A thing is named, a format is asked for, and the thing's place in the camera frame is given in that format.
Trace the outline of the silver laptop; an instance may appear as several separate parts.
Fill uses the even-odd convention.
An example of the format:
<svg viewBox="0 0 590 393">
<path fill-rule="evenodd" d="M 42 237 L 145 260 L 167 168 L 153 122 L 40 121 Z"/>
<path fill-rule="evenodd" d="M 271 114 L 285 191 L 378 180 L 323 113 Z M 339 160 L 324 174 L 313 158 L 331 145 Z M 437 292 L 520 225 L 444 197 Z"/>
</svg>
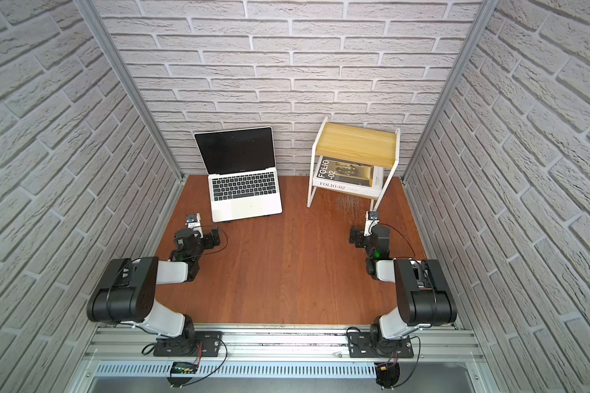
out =
<svg viewBox="0 0 590 393">
<path fill-rule="evenodd" d="M 213 222 L 283 212 L 272 127 L 207 131 L 194 139 L 208 173 Z"/>
</svg>

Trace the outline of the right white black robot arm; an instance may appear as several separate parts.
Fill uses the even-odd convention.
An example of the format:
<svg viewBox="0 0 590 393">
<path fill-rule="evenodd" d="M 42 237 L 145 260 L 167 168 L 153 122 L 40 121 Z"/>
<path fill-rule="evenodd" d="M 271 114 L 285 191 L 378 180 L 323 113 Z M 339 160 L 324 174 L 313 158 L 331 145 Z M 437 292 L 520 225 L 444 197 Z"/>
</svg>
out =
<svg viewBox="0 0 590 393">
<path fill-rule="evenodd" d="M 350 231 L 349 242 L 366 253 L 368 275 L 393 283 L 396 298 L 396 307 L 377 317 L 369 331 L 347 331 L 352 357 L 410 358 L 411 334 L 457 320 L 457 305 L 439 261 L 391 257 L 390 236 L 391 229 L 375 221 Z"/>
</svg>

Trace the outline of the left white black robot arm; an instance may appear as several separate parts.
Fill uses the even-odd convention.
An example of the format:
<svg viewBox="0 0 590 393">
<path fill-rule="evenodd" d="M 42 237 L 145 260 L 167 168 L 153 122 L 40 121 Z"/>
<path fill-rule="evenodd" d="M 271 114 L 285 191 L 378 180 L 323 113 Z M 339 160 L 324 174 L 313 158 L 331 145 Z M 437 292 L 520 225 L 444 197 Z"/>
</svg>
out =
<svg viewBox="0 0 590 393">
<path fill-rule="evenodd" d="M 143 349 L 155 357 L 217 357 L 221 348 L 219 332 L 198 333 L 193 319 L 175 312 L 156 300 L 158 286 L 191 283 L 200 269 L 206 250 L 221 245 L 219 229 L 207 234 L 201 226 L 180 229 L 169 260 L 157 256 L 114 259 L 108 263 L 93 294 L 86 314 L 95 323 L 123 324 L 156 337 Z"/>
</svg>

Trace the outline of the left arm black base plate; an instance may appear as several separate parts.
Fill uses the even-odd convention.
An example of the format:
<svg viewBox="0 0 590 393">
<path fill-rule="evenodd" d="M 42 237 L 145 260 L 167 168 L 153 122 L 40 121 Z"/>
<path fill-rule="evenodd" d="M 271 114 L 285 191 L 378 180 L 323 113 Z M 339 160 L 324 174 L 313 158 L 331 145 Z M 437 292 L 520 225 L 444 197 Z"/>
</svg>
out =
<svg viewBox="0 0 590 393">
<path fill-rule="evenodd" d="M 208 357 L 216 358 L 221 348 L 220 331 L 199 331 L 193 337 L 185 334 L 176 338 L 158 339 L 152 354 L 155 357 Z"/>
</svg>

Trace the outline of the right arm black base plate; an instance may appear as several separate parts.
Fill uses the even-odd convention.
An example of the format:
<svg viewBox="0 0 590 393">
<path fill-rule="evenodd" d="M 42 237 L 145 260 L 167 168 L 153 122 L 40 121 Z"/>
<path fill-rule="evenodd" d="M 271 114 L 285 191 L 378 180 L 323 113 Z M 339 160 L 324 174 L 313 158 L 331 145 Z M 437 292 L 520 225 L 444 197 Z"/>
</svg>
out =
<svg viewBox="0 0 590 393">
<path fill-rule="evenodd" d="M 414 351 L 408 339 L 387 340 L 378 333 L 348 329 L 347 348 L 351 358 L 411 359 Z"/>
</svg>

